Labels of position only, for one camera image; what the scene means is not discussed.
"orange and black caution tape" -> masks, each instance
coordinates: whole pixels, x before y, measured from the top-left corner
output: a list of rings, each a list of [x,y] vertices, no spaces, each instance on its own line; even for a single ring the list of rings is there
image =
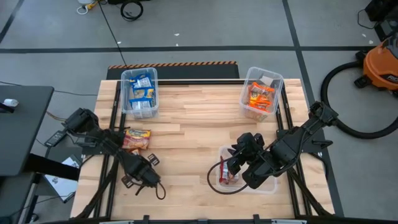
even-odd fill
[[[149,67],[171,67],[171,66],[191,66],[191,65],[236,65],[235,61],[225,62],[176,62],[176,63],[149,63],[128,65],[128,68],[149,68]],[[111,65],[108,69],[113,68],[126,68],[125,65]]]

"vacuum hose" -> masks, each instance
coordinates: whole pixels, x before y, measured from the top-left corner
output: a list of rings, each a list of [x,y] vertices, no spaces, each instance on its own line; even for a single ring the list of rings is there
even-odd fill
[[[321,86],[321,100],[326,105],[330,106],[329,99],[328,99],[328,87],[329,87],[331,79],[335,75],[337,75],[337,73],[339,73],[343,70],[346,70],[347,68],[362,68],[362,67],[363,67],[363,63],[360,61],[349,62],[349,63],[343,64],[343,65],[340,65],[339,67],[336,67],[331,72],[329,72],[329,74],[323,80],[323,83]],[[345,125],[339,119],[337,119],[336,125],[340,130],[349,134],[350,136],[360,138],[360,139],[377,139],[377,138],[387,136],[388,134],[390,134],[390,133],[394,132],[396,129],[398,129],[398,117],[388,127],[384,128],[380,131],[373,132],[373,133],[362,133],[360,131],[356,131],[356,130],[348,127],[347,125]]]

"clear plastic bin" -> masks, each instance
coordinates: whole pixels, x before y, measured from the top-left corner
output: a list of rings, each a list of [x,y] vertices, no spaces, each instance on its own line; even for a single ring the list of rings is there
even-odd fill
[[[130,99],[134,98],[134,94],[132,92],[132,86],[130,84],[130,78],[135,78],[138,75],[146,74],[150,75],[150,79],[152,80],[152,85],[155,87],[154,94],[155,106],[151,108],[144,108],[141,110],[133,110],[131,108]],[[157,83],[157,71],[154,68],[139,68],[126,70],[122,73],[121,76],[121,107],[122,112],[125,114],[132,114],[134,119],[142,119],[142,118],[152,118],[157,115],[157,111],[159,109],[159,94],[158,94],[158,83]]]
[[[228,149],[232,149],[231,146],[221,146],[220,147],[220,153],[218,156],[217,162],[220,161],[220,156],[223,157],[223,159],[227,159],[231,157],[231,154],[228,152]],[[249,166],[245,163],[243,166],[241,166],[241,170],[238,172],[238,181],[233,183],[233,184],[221,184],[219,182],[220,179],[220,167],[217,166],[216,169],[216,188],[220,191],[223,192],[232,192],[234,190],[238,190],[241,187],[243,187],[246,183],[242,178],[242,173],[248,168]],[[274,194],[277,190],[277,179],[273,176],[268,177],[264,183],[257,189],[251,189],[250,187],[246,187],[242,192],[250,192],[250,193],[255,193],[255,194]]]
[[[250,91],[248,88],[252,85],[253,82],[257,81],[258,79],[261,79],[261,84],[265,84],[265,86],[275,89],[275,92],[270,93],[268,97],[268,100],[271,102],[271,104],[267,107],[267,110],[269,112],[248,106],[250,100]],[[278,73],[267,71],[257,67],[249,68],[239,99],[242,114],[248,118],[255,119],[256,121],[263,121],[267,116],[275,114],[278,107],[278,100],[283,84],[284,78]]]

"wooden table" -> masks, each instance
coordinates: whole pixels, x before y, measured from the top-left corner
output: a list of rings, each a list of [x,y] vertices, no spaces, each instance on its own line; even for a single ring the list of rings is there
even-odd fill
[[[288,79],[285,86],[294,125],[300,126],[308,119],[301,82]],[[95,107],[101,128],[109,127],[115,88],[116,81],[101,82]],[[241,88],[242,85],[161,85],[158,118],[134,121],[127,116],[125,126],[152,130],[149,149],[142,155],[154,153],[160,159],[155,170],[162,178],[167,196],[158,200],[155,189],[144,189],[135,196],[137,187],[125,188],[120,181],[124,174],[119,168],[112,220],[142,220],[143,215],[150,215],[151,220],[252,219],[253,214],[261,218],[294,217],[286,174],[277,179],[274,194],[220,195],[207,185],[206,173],[217,161],[220,146],[236,143],[245,132],[261,133],[266,144],[275,139],[275,116],[257,123],[239,114]],[[283,108],[281,111],[287,128]],[[120,116],[118,110],[116,125]],[[322,163],[308,154],[303,154],[301,159],[308,188],[332,213]],[[78,215],[96,192],[102,161],[103,156],[95,156],[82,168],[71,217]],[[215,184],[215,172],[211,179]],[[298,195],[303,213],[301,193]],[[105,193],[102,215],[107,198]]]

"shop vacuum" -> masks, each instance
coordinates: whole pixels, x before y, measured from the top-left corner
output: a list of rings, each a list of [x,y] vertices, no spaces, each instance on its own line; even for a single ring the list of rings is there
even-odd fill
[[[331,79],[339,72],[348,68],[363,68],[363,76],[355,80],[358,88],[373,85],[378,90],[390,91],[398,98],[398,33],[390,36],[369,52],[356,53],[355,62],[349,62],[333,69],[323,80],[321,87],[321,100],[328,106],[328,87]],[[346,134],[360,139],[376,139],[387,136],[398,128],[398,117],[388,127],[373,133],[362,133],[345,125],[337,119],[336,125]]]

